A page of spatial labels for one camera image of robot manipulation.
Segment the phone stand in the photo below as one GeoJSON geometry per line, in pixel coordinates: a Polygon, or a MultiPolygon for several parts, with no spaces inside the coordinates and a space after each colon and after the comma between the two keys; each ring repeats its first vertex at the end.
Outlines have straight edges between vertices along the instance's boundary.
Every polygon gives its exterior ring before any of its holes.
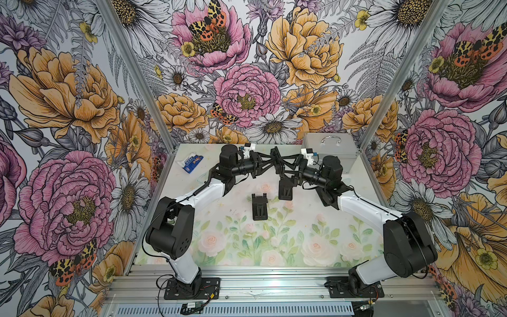
{"type": "Polygon", "coordinates": [[[279,200],[292,201],[294,187],[295,184],[292,178],[281,178],[279,181],[279,200]]]}
{"type": "Polygon", "coordinates": [[[275,167],[277,175],[281,175],[285,171],[285,164],[278,147],[274,147],[270,150],[271,163],[275,167]]]}
{"type": "Polygon", "coordinates": [[[252,194],[252,219],[254,221],[268,220],[268,198],[267,194],[257,196],[252,194]]]}

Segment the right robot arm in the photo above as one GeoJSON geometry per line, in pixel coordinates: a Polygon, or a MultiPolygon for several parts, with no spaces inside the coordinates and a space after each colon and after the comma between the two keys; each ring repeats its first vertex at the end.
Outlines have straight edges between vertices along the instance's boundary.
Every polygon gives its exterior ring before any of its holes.
{"type": "Polygon", "coordinates": [[[324,206],[353,215],[382,235],[383,254],[351,268],[346,281],[328,281],[330,291],[344,286],[351,297],[380,297],[381,281],[409,277],[437,260],[425,220],[416,212],[402,213],[359,196],[353,186],[343,182],[343,167],[337,157],[326,156],[314,168],[305,151],[282,156],[274,148],[270,156],[280,177],[279,199],[291,199],[296,186],[312,185],[324,206]]]}

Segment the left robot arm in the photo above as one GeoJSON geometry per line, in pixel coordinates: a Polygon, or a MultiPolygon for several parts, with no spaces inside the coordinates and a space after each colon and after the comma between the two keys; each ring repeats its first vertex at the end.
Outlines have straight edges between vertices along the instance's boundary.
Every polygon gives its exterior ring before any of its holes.
{"type": "Polygon", "coordinates": [[[158,252],[171,266],[174,276],[163,289],[165,299],[196,299],[218,287],[219,280],[203,280],[201,268],[188,251],[191,246],[195,212],[201,207],[227,195],[237,185],[240,175],[255,178],[274,166],[280,170],[280,152],[274,147],[267,155],[254,150],[253,143],[242,147],[225,145],[219,162],[208,173],[207,180],[198,189],[178,198],[159,200],[152,221],[145,231],[145,243],[158,252]]]}

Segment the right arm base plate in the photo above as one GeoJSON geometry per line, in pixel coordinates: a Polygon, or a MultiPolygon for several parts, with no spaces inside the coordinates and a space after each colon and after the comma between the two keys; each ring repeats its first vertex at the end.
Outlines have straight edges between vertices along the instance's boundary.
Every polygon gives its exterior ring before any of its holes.
{"type": "Polygon", "coordinates": [[[328,277],[324,287],[329,291],[332,299],[380,299],[384,297],[384,290],[380,282],[366,285],[356,277],[328,277]]]}

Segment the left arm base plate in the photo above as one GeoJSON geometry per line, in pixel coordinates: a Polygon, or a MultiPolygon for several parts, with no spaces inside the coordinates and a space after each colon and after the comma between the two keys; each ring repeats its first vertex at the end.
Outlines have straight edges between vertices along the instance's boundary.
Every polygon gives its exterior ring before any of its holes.
{"type": "Polygon", "coordinates": [[[172,278],[165,288],[164,300],[216,300],[219,298],[221,279],[197,277],[191,284],[172,278]]]}

